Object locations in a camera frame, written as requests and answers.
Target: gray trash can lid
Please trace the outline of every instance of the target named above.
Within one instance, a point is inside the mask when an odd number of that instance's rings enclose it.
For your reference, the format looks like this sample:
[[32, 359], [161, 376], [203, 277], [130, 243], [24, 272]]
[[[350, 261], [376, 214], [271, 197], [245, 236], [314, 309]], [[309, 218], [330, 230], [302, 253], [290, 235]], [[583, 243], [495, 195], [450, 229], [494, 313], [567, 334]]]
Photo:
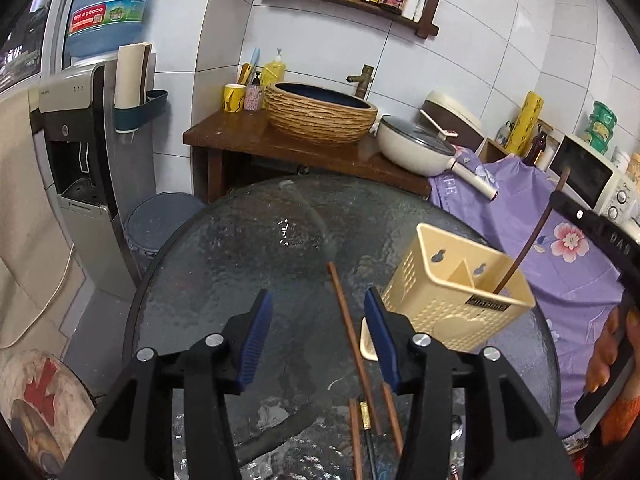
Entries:
[[203, 209], [199, 198], [180, 191], [159, 193], [136, 206], [124, 225], [132, 250], [157, 253], [189, 218]]

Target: orange sleeve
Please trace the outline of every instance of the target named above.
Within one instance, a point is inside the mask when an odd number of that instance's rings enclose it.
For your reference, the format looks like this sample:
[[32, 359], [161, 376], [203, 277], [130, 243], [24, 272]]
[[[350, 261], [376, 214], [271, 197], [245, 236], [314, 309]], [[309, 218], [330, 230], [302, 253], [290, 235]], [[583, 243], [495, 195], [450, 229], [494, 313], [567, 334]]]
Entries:
[[602, 445], [608, 446], [613, 442], [621, 442], [636, 421], [640, 413], [640, 397], [634, 400], [618, 398], [600, 421]]

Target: trash can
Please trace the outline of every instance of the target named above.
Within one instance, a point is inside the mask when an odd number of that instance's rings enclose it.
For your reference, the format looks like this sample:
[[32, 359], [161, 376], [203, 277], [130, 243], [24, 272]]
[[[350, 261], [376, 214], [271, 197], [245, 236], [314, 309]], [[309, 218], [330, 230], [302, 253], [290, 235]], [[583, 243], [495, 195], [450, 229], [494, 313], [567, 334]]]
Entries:
[[171, 235], [204, 206], [199, 198], [180, 191], [158, 193], [136, 206], [124, 234], [141, 274]]

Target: glass tabletop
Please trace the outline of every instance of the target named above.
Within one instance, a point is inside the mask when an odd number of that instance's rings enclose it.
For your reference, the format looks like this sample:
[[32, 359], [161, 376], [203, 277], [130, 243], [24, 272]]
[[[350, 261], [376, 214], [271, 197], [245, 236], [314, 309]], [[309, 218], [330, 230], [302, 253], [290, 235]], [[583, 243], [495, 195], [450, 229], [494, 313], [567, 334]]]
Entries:
[[[421, 197], [346, 176], [298, 176], [238, 189], [196, 215], [152, 263], [130, 316], [129, 351], [186, 349], [247, 311], [261, 288], [273, 295], [271, 329], [255, 381], [227, 396], [236, 453], [247, 479], [340, 479], [351, 475], [348, 399], [360, 393], [326, 264], [338, 269], [360, 332], [364, 293], [383, 290], [427, 222], [486, 244]], [[553, 424], [558, 362], [539, 308], [490, 341], [521, 375]], [[366, 362], [386, 435], [375, 439], [380, 475], [398, 464], [382, 400], [382, 376]], [[454, 412], [463, 416], [460, 392]], [[410, 396], [396, 397], [403, 429]], [[182, 395], [174, 395], [176, 478], [188, 478]]]

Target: blue gripper pad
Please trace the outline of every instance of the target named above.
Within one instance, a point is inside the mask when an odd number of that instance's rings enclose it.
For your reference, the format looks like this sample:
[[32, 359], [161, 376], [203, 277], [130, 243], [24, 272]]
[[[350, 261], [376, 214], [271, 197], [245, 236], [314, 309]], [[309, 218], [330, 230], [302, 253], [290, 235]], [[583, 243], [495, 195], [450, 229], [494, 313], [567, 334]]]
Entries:
[[271, 316], [273, 315], [273, 299], [271, 293], [263, 289], [255, 298], [250, 314], [253, 319], [246, 332], [238, 358], [238, 383], [246, 387], [254, 381], [258, 361], [267, 339]]
[[401, 383], [398, 352], [385, 320], [386, 308], [377, 291], [371, 288], [364, 296], [364, 316], [369, 334], [378, 355], [380, 371], [385, 383], [397, 393]]

